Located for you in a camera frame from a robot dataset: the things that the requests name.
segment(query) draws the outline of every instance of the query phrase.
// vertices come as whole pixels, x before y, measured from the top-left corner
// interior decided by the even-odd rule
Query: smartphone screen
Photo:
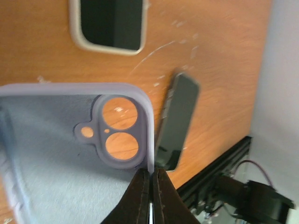
[[[177,73],[168,90],[155,147],[155,162],[174,170],[184,147],[192,114],[199,96],[199,84],[185,73]]]
[[[143,0],[80,0],[81,28],[93,44],[139,50]]]

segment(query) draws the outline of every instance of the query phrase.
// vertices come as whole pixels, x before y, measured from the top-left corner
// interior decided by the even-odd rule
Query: orange wooden surface
[[[157,127],[172,71],[187,70],[202,92],[169,173],[178,188],[249,133],[270,10],[271,0],[151,0],[144,50],[118,56],[73,43],[67,0],[4,1],[0,84],[128,82],[150,97]],[[0,206],[1,222],[11,213]]]

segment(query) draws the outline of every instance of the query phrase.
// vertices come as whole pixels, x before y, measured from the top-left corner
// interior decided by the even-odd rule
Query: white wall
[[[299,206],[299,0],[273,1],[251,136],[250,158]],[[248,178],[264,182],[251,165]]]

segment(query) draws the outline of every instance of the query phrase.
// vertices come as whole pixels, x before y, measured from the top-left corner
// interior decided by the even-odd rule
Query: circular hole
[[[91,138],[93,136],[93,129],[91,127],[81,128],[81,133],[86,138]]]
[[[136,122],[137,109],[128,99],[113,98],[105,103],[103,118],[108,125],[115,129],[127,129]]]
[[[128,160],[136,155],[138,142],[132,135],[118,132],[109,136],[106,149],[114,158]]]

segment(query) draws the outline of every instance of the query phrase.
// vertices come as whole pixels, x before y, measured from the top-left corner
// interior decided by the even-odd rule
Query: gray phone case
[[[138,153],[120,161],[105,141],[101,109],[111,98],[131,100],[135,124],[122,130]],[[78,128],[95,135],[85,139]],[[13,84],[0,87],[0,169],[21,224],[98,224],[117,205],[140,166],[154,169],[154,116],[149,98],[129,84]]]

